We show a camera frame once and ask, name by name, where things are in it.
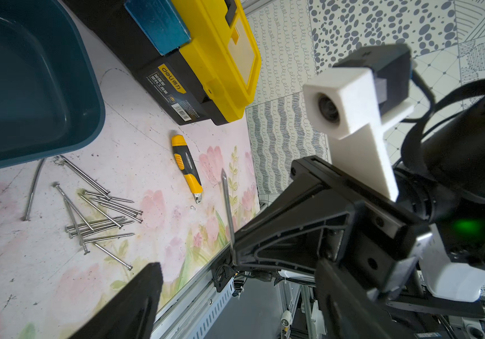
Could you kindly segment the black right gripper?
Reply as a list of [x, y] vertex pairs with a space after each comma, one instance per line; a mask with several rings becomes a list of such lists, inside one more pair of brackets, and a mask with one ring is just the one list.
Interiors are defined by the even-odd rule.
[[363, 266], [380, 292], [420, 269], [434, 297], [477, 297], [485, 285], [485, 200], [395, 169], [395, 202], [317, 156], [294, 160], [293, 181], [235, 233], [238, 268], [312, 275], [321, 258]]

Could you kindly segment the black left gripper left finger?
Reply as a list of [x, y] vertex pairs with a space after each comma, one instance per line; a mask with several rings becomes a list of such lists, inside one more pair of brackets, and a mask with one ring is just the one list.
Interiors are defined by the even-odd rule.
[[73, 338], [150, 338], [156, 319], [163, 275], [149, 263]]

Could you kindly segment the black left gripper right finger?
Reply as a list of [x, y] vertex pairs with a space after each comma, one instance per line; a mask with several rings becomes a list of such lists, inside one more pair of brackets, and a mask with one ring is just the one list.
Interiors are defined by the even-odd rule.
[[414, 338], [367, 296], [351, 274], [320, 259], [314, 273], [317, 299], [329, 338]]

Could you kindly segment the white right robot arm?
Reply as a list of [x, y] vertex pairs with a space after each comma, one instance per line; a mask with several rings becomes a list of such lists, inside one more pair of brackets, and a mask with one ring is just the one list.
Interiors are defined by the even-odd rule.
[[478, 102], [438, 131], [416, 124], [393, 169], [388, 199], [316, 157], [292, 164], [291, 185], [235, 237], [242, 268], [315, 275], [345, 268], [363, 288], [396, 297], [415, 271], [434, 297], [472, 302], [485, 284], [485, 79], [467, 83], [436, 109]]

